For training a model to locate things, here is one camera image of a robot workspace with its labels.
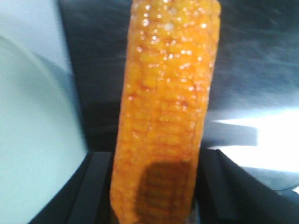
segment bitten corn section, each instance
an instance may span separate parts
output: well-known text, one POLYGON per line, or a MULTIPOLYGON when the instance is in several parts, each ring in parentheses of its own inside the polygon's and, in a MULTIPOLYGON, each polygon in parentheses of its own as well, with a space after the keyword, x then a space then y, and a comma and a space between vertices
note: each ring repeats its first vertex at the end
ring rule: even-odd
POLYGON ((217 0, 133 0, 110 193, 121 224, 190 213, 220 11, 217 0))

